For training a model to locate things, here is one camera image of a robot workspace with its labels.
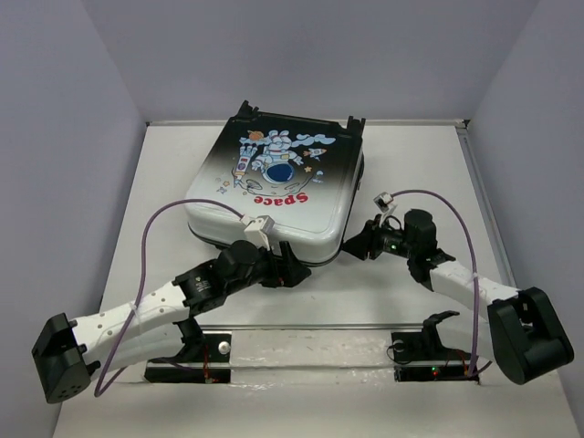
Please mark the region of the black suitcase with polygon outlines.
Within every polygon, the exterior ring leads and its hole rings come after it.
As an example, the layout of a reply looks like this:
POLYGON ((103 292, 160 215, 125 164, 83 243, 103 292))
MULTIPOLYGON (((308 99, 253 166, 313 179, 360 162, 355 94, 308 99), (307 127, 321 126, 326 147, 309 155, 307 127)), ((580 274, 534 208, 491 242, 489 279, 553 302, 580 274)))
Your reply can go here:
POLYGON ((332 262, 364 172, 365 124, 276 114, 243 102, 185 195, 190 231, 225 246, 244 236, 238 214, 267 215, 275 222, 272 245, 289 242, 309 266, 332 262))

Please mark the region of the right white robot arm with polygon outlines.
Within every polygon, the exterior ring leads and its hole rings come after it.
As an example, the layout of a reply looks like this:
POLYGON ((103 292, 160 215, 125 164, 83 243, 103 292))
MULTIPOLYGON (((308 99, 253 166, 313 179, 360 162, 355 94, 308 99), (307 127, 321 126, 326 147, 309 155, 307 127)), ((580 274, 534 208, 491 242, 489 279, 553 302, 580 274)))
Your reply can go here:
POLYGON ((469 308, 487 330, 470 336, 470 349, 494 362, 513 383, 523 385, 570 364, 574 349, 548 295, 540 288, 516 289, 479 276, 437 243, 433 216, 408 211, 401 228, 376 215, 343 250, 360 260, 402 256, 414 281, 469 308))

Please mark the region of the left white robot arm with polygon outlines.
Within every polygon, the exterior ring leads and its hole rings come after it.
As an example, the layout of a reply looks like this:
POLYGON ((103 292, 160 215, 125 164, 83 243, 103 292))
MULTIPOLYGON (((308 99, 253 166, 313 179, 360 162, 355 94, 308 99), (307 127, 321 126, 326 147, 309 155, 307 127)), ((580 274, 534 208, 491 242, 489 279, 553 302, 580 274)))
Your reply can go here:
POLYGON ((84 391, 92 381, 108 388, 107 372, 154 358, 196 358, 204 335, 195 318, 219 308, 248 287, 295 287, 311 271, 287 242, 275 255, 239 240, 159 289, 101 313, 68 318, 60 313, 41 329, 31 354, 49 404, 84 391))

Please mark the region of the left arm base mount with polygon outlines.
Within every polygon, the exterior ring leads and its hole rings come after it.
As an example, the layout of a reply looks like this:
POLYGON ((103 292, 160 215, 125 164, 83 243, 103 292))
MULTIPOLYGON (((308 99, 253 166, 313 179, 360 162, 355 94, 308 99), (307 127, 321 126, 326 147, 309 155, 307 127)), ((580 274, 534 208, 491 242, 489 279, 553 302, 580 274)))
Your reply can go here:
POLYGON ((228 384, 231 382, 231 331, 205 331, 201 349, 172 359, 147 362, 143 379, 149 383, 228 384))

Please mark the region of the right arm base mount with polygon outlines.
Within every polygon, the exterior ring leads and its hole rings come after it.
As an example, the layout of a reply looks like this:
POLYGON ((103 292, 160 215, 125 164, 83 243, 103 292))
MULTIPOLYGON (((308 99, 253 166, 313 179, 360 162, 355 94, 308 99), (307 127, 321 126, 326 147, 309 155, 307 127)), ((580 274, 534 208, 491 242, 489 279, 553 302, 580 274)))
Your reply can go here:
POLYGON ((386 349, 394 365, 397 382, 475 381, 479 374, 469 370, 470 350, 452 349, 442 343, 438 329, 453 322, 459 313, 447 310, 432 314, 415 331, 393 331, 386 349))

